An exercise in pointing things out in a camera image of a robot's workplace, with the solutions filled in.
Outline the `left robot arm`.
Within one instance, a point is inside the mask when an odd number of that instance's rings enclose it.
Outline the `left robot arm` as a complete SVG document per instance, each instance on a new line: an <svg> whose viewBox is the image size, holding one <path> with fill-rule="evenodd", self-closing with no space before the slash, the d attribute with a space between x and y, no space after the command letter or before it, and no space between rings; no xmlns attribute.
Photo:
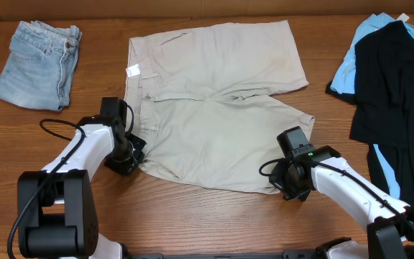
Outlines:
<svg viewBox="0 0 414 259"><path fill-rule="evenodd" d="M18 217L9 233L25 258L130 258L127 247L100 234L91 179L100 165L130 176L143 161L146 142L132 134L133 110L104 97L99 114L74 124L75 136L40 171L17 181Z"/></svg>

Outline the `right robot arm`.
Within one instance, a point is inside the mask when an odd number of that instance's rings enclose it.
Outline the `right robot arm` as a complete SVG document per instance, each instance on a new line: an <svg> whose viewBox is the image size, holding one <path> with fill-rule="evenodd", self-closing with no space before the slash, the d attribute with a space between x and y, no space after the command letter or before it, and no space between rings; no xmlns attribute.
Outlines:
<svg viewBox="0 0 414 259"><path fill-rule="evenodd" d="M377 188L326 145L315 148L300 127L277 136L283 158L272 160L269 182L286 201L318 191L335 201L367 233L367 244L349 237L326 242L310 258L414 258L414 208Z"/></svg>

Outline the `beige khaki shorts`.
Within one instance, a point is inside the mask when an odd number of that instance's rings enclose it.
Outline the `beige khaki shorts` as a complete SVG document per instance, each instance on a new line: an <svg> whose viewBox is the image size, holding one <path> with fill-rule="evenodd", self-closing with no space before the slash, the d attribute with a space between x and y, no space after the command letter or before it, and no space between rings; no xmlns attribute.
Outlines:
<svg viewBox="0 0 414 259"><path fill-rule="evenodd" d="M277 99L308 85L287 21L133 37L127 70L140 168L156 178L275 194L259 167L282 157L277 136L313 131L313 115Z"/></svg>

